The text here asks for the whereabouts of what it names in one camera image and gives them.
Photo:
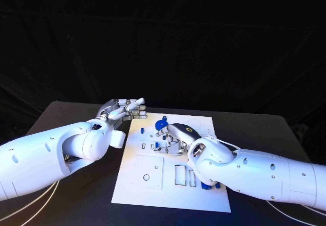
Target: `white paper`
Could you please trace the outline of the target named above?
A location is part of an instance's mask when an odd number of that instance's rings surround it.
[[[190,115],[173,115],[147,113],[148,118],[144,120],[132,120],[128,138],[124,149],[124,156],[117,176],[117,184],[114,189],[112,203],[169,207],[189,210],[207,210],[219,212],[231,212],[229,200],[225,185],[220,188],[212,187],[210,190],[200,188],[200,181],[195,177],[196,187],[189,186],[189,170],[186,153],[182,156],[171,156],[169,154],[158,154],[153,151],[151,145],[156,142],[166,142],[163,137],[156,137],[154,123],[161,120],[163,116],[167,117],[169,124],[182,123],[189,125],[202,136],[215,136],[212,118]],[[134,164],[137,162],[137,155],[163,158],[163,178],[161,187],[154,189],[147,186],[140,177],[143,172],[135,170]],[[186,167],[186,186],[174,185],[174,166]]]

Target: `blue object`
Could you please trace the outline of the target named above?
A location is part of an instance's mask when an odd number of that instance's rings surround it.
[[[206,185],[206,184],[202,183],[202,189],[203,190],[210,190],[212,189],[212,186],[209,186],[209,185]]]
[[[166,116],[163,116],[161,120],[158,120],[156,122],[154,128],[156,128],[157,131],[160,131],[169,125],[166,120],[167,120],[167,118],[166,118]]]

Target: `gray tabletop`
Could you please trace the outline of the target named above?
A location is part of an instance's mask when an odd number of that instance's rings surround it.
[[[27,135],[95,117],[101,105],[55,101],[47,106]],[[147,112],[209,116],[216,137],[236,146],[264,151],[298,161],[308,161],[283,117],[244,113],[206,112],[195,110],[147,108]],[[118,130],[128,134],[130,122]],[[108,148],[107,154],[94,164],[60,180],[53,197],[27,225],[294,225],[300,224],[283,216],[264,200],[228,189],[231,213],[182,210],[161,207],[111,203],[117,173],[124,149]],[[0,218],[23,207],[42,193],[0,202]],[[49,193],[17,215],[0,222],[20,225],[37,212]],[[288,215],[313,224],[320,216],[300,205],[275,203]]]

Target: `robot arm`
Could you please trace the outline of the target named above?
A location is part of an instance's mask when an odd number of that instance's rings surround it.
[[[177,153],[187,150],[187,165],[206,185],[220,182],[233,191],[258,199],[326,210],[326,166],[254,150],[232,152],[220,140],[212,136],[200,137],[179,123],[163,128],[157,136],[164,133],[183,143]],[[174,154],[174,151],[167,148],[164,153]]]
[[[0,201],[29,194],[122,147],[122,120],[147,118],[144,99],[111,100],[95,119],[24,136],[0,146]]]

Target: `robotic hand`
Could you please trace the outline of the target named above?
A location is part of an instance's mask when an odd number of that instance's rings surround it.
[[[145,119],[144,99],[109,100],[95,119],[24,136],[0,146],[0,201],[49,186],[121,148],[124,120]]]
[[[206,185],[220,182],[258,199],[326,210],[326,166],[241,149],[212,136],[200,137],[184,124],[167,125],[156,136],[163,134],[169,146],[154,152],[180,156],[187,150],[187,165]]]

